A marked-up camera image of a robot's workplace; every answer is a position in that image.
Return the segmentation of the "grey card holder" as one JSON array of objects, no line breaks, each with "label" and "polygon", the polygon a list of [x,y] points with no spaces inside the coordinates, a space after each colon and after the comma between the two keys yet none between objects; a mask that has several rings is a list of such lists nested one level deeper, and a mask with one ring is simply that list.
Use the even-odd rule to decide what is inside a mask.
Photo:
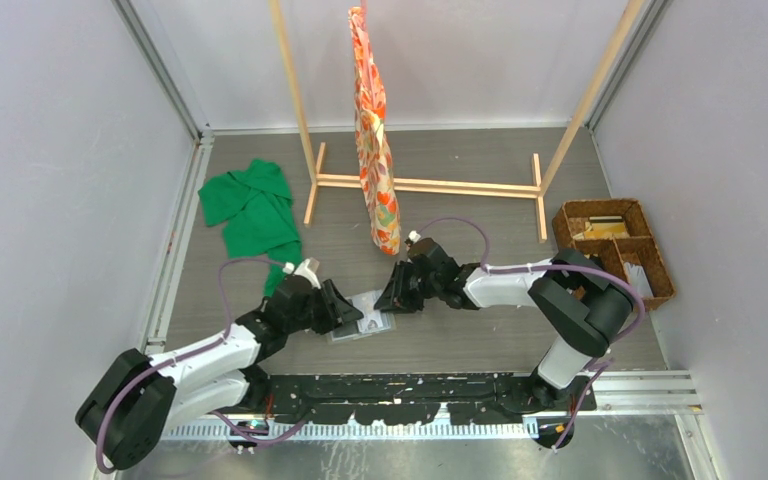
[{"label": "grey card holder", "polygon": [[394,330],[395,316],[392,313],[376,310],[374,307],[382,293],[383,291],[379,289],[350,296],[348,300],[361,311],[363,316],[330,332],[328,340],[339,343]]}]

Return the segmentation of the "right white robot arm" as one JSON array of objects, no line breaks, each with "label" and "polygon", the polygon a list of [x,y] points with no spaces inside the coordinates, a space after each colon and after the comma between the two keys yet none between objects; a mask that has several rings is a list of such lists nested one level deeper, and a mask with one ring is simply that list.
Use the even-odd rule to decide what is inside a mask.
[{"label": "right white robot arm", "polygon": [[534,403],[549,411],[570,398],[577,374],[620,337],[639,301],[627,282],[571,248],[536,263],[491,267],[460,264],[432,238],[421,238],[410,245],[407,260],[396,263],[375,307],[415,313],[428,299],[455,310],[538,309],[558,334],[530,385]]}]

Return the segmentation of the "white credit card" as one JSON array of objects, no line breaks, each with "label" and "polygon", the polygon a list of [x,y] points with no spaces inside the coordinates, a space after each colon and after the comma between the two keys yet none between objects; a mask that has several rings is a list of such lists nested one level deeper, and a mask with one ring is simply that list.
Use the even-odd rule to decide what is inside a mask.
[{"label": "white credit card", "polygon": [[363,317],[354,324],[357,335],[383,333],[395,328],[394,316],[375,307],[380,295],[381,291],[373,290],[349,298],[353,306],[363,314]]}]

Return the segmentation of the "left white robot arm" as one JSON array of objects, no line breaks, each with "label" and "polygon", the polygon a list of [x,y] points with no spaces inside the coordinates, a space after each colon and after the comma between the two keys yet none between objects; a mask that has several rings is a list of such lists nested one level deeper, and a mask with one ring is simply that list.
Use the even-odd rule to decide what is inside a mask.
[{"label": "left white robot arm", "polygon": [[327,334],[363,316],[332,281],[289,274],[272,296],[213,336],[155,357],[121,353],[79,407],[76,424],[94,442],[100,471],[129,469],[164,433],[202,415],[230,407],[258,412],[271,393],[259,364],[291,334]]}]

